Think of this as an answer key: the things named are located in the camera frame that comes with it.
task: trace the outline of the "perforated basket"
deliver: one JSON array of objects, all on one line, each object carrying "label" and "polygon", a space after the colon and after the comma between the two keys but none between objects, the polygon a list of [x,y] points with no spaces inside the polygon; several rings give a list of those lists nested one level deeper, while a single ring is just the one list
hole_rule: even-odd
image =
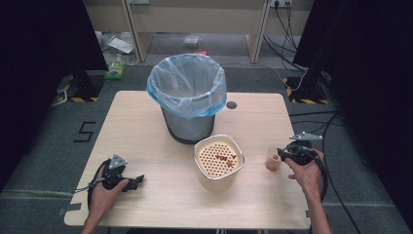
[{"label": "perforated basket", "polygon": [[234,175],[244,166],[244,155],[226,135],[210,136],[195,145],[194,158],[201,173],[209,181]]}]

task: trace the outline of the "trash can liner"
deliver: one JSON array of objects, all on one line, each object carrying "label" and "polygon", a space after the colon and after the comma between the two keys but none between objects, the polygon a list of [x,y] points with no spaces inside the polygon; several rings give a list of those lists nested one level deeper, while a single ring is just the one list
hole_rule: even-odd
[{"label": "trash can liner", "polygon": [[166,58],[154,66],[146,90],[163,108],[185,119],[213,116],[227,99],[224,69],[196,54]]}]

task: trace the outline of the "power strip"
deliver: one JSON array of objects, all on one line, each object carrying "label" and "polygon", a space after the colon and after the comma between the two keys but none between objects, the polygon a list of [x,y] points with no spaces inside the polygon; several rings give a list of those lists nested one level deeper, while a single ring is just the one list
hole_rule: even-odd
[{"label": "power strip", "polygon": [[270,0],[270,6],[275,8],[276,7],[276,1],[279,1],[279,8],[286,8],[292,5],[292,0]]}]

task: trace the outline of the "gray trash can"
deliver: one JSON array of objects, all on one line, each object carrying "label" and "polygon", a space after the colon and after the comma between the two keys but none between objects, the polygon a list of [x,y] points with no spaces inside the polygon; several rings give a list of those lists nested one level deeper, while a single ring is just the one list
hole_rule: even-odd
[{"label": "gray trash can", "polygon": [[195,144],[209,137],[227,99],[224,69],[208,56],[185,54],[156,65],[146,91],[161,105],[169,133]]}]

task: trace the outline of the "tabletop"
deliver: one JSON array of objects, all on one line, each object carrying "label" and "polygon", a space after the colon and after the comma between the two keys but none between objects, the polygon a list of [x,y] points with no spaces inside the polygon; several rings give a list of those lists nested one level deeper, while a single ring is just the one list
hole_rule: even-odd
[{"label": "tabletop", "polygon": [[[100,222],[104,226],[307,229],[307,203],[301,187],[287,178],[282,164],[275,172],[264,163],[270,145],[285,147],[293,135],[284,99],[279,94],[228,93],[235,109],[215,116],[212,135],[230,136],[244,154],[244,167],[223,191],[198,180],[194,145],[172,138],[161,107],[146,92],[119,92],[108,111],[78,187],[85,187],[98,166],[118,153],[128,161],[124,177],[145,175],[137,190],[121,193]],[[87,192],[74,194],[67,225],[83,225]]]}]

